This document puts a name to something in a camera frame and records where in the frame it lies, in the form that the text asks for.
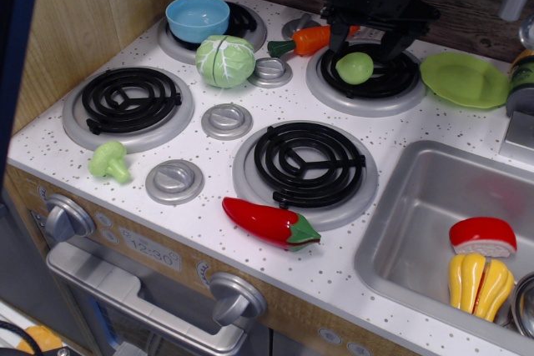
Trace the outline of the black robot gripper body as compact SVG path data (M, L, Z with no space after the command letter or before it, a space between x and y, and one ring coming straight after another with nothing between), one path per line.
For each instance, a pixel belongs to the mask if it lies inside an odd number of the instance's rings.
M435 7L422 0L326 0L321 10L329 25L339 22L350 27L414 32L417 37L439 16Z

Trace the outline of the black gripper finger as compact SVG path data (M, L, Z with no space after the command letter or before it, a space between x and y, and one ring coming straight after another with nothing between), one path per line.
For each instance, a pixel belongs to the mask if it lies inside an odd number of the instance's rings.
M338 53L344 47L349 31L350 26L345 23L335 22L330 25L329 49L332 52Z
M417 35L400 31L386 32L380 40L378 59L391 60L402 54L415 40Z

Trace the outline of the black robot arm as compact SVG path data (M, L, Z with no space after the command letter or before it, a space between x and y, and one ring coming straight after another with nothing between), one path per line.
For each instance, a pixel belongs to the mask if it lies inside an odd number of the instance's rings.
M320 15L330 25L330 51L346 48L350 27L367 27L384 33L379 58L389 60L427 34L440 12L423 0L326 0Z

